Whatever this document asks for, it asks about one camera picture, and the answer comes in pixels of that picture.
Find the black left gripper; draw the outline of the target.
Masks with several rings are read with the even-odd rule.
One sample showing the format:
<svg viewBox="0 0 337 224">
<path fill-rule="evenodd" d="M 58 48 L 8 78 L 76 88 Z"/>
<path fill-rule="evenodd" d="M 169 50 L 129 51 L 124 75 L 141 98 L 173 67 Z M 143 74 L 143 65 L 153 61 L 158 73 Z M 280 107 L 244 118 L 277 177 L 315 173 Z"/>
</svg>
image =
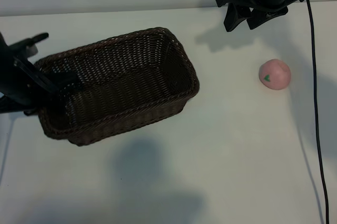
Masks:
<svg viewBox="0 0 337 224">
<path fill-rule="evenodd" d="M 60 90 L 80 84 L 75 72 L 45 74 L 28 60 L 37 54 L 36 43 L 48 37 L 41 33 L 7 45 L 1 36 L 1 113 L 41 108 Z"/>
</svg>

